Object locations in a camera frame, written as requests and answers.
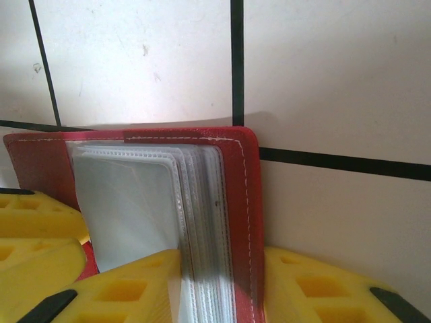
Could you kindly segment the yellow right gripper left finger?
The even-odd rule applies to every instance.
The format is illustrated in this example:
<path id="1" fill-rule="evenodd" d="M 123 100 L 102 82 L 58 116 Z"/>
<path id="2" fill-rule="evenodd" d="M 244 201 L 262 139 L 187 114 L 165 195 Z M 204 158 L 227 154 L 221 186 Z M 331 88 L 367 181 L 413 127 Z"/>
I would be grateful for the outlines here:
<path id="1" fill-rule="evenodd" d="M 20 322 L 178 322 L 179 250 L 164 250 L 44 298 Z"/>

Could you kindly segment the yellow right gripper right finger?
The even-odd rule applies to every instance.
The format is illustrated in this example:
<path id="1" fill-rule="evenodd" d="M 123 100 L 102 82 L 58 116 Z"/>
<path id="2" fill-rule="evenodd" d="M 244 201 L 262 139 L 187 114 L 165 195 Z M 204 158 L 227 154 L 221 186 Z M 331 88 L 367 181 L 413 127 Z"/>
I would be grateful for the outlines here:
<path id="1" fill-rule="evenodd" d="M 276 247 L 265 248 L 266 322 L 429 322 L 390 286 Z"/>

